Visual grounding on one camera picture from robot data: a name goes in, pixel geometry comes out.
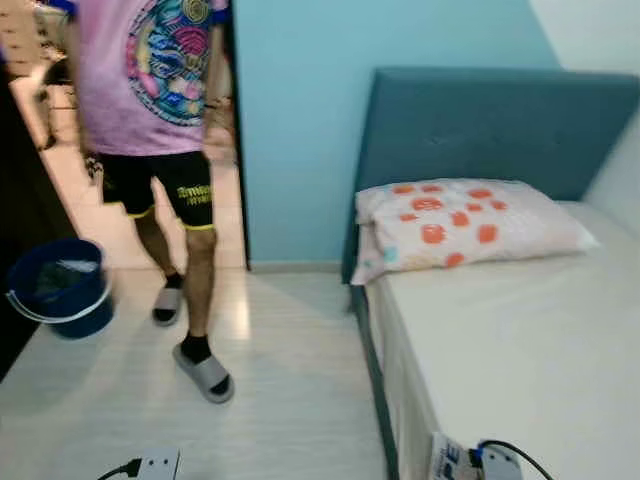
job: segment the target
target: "white floor tile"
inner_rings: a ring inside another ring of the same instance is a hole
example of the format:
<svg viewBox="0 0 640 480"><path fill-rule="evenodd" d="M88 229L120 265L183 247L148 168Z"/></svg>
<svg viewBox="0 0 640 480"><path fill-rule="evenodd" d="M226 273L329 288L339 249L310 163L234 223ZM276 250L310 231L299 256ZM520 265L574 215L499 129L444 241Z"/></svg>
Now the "white floor tile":
<svg viewBox="0 0 640 480"><path fill-rule="evenodd" d="M222 270L211 334L236 397L207 403L169 354L185 319L148 319L155 272L119 272L117 315L66 341L38 330L0 390L3 480L91 479L173 445L178 480L383 479L355 320L333 275Z"/></svg>

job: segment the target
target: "white pillow with orange polka dots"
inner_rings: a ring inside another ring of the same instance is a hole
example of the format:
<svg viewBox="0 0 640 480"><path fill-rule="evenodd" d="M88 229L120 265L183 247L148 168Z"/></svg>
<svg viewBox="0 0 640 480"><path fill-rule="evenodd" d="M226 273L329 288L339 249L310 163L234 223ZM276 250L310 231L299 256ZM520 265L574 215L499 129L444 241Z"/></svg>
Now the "white pillow with orange polka dots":
<svg viewBox="0 0 640 480"><path fill-rule="evenodd" d="M391 184L359 192L356 205L357 221L373 227L375 235L367 241L367 264L358 262L352 282L357 284L381 271L544 257L596 245L564 208L521 182L441 179ZM378 262L371 260L372 244Z"/></svg>

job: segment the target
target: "slipper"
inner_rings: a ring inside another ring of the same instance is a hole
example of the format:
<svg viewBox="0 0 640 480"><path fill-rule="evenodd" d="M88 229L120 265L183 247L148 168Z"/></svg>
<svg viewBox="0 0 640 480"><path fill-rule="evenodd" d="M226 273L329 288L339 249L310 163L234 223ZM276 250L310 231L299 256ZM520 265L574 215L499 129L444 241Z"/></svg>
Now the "slipper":
<svg viewBox="0 0 640 480"><path fill-rule="evenodd" d="M151 316L156 325L168 327L178 321L182 305L182 290L164 287L160 290Z"/></svg>
<svg viewBox="0 0 640 480"><path fill-rule="evenodd" d="M180 368L195 382L204 398L210 402L224 403L233 397L235 391L233 378L231 378L229 372L227 372L213 354L200 363L193 363L184 356L180 344L178 344L173 349L173 358L176 359ZM211 389L222 382L227 376L229 376L229 388L227 388L227 391L221 395L213 393Z"/></svg>

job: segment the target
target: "upholstered headboard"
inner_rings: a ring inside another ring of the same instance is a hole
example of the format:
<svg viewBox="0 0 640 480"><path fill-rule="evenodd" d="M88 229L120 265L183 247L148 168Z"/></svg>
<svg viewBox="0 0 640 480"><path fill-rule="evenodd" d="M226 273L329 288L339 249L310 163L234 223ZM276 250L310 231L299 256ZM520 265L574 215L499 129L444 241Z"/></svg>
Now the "upholstered headboard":
<svg viewBox="0 0 640 480"><path fill-rule="evenodd" d="M637 107L631 75L389 68L376 72L354 192L429 178L521 180L579 200ZM343 280L355 265L353 211Z"/></svg>

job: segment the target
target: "black cable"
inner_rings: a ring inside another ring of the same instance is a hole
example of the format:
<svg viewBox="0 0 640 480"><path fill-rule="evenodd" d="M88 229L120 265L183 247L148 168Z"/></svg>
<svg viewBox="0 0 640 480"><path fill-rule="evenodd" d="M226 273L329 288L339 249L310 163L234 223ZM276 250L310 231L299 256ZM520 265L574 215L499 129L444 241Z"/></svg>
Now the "black cable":
<svg viewBox="0 0 640 480"><path fill-rule="evenodd" d="M547 471L542 468L542 466L538 462L531 458L531 456L529 456L526 452L509 442L503 442L502 440L484 440L483 442L480 442L478 444L478 448L476 449L476 454L478 455L478 457L482 457L482 450L484 450L484 448L488 447L489 445L497 445L499 447L504 447L507 450L511 450L512 452L517 453L527 462L529 462L536 470L538 470L538 472L540 472L544 478L546 478L547 480L553 480L553 477L549 475L549 473L547 473Z"/></svg>
<svg viewBox="0 0 640 480"><path fill-rule="evenodd" d="M126 473L129 478L137 477L140 471L140 465L142 464L141 458L134 458L126 465L120 465L118 468L114 468L110 472L102 475L98 480L107 480L107 478L115 477L120 473Z"/></svg>

